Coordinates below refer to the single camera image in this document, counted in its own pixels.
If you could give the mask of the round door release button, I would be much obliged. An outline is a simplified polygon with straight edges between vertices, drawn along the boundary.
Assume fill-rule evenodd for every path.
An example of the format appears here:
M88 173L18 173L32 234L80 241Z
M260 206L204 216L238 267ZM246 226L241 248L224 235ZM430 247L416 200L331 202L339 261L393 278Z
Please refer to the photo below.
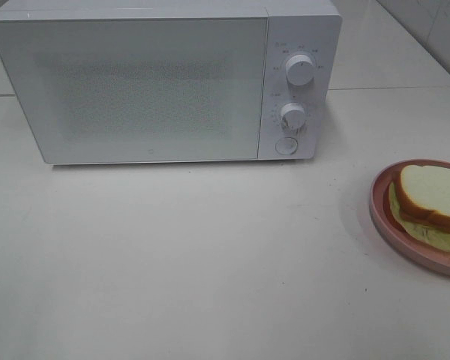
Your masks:
M292 137L283 137L275 144L275 150L279 155L290 156L296 153L298 141Z

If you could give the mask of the white microwave door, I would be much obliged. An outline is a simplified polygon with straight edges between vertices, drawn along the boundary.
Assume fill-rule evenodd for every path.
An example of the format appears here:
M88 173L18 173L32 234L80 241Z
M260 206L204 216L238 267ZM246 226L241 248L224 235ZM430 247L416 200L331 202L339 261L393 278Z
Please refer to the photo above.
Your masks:
M267 21L0 22L48 164L254 159Z

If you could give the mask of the white bread sandwich with lettuce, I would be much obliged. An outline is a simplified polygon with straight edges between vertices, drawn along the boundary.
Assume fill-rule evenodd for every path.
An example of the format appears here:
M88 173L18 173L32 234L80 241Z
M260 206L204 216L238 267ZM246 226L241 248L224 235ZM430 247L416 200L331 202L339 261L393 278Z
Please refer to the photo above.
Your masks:
M450 253L450 168L407 165L394 176L386 199L406 234Z

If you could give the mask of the pink round plate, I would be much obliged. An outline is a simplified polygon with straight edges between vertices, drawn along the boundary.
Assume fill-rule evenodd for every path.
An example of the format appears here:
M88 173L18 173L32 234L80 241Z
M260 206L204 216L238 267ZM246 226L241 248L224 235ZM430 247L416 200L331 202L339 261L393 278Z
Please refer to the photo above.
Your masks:
M403 160L387 166L372 182L370 217L382 238L400 255L427 270L450 277L450 253L414 239L392 216L388 200L389 185L396 174L408 165L450 168L449 162L428 159Z

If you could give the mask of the lower white timer knob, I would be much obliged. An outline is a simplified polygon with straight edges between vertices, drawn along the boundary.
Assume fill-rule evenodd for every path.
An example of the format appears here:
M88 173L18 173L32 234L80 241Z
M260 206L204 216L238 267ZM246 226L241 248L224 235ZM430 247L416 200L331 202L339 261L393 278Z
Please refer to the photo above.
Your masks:
M280 109L280 123L284 128L297 131L306 121L305 108L300 103L287 103Z

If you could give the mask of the upper white power knob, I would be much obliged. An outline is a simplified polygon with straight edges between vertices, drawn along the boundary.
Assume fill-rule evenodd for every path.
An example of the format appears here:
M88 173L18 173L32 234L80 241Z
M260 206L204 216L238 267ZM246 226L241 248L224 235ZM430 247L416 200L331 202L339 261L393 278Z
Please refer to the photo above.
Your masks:
M293 86L306 86L313 78L316 64L307 53L296 53L285 63L286 79Z

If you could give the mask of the white microwave oven body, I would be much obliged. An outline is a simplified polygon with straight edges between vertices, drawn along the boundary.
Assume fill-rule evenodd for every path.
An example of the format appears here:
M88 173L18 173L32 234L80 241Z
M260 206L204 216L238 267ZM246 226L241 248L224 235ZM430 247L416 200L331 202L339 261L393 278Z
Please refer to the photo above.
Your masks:
M342 24L341 15L330 1L8 1L0 7L0 22L253 18L267 21L257 156L244 160L145 163L312 158ZM307 53L315 61L314 78L307 85L294 86L287 81L285 63L296 53ZM304 107L306 121L299 130L281 124L281 107L288 103ZM276 152L275 144L283 137L298 141L295 154L284 156Z

